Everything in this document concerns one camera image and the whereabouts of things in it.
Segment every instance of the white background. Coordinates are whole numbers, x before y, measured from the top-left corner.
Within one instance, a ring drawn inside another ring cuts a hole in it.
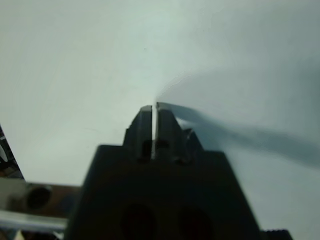
[[[1,0],[0,123],[26,180],[81,185],[140,107],[191,108],[260,226],[316,240],[319,40],[318,0]]]

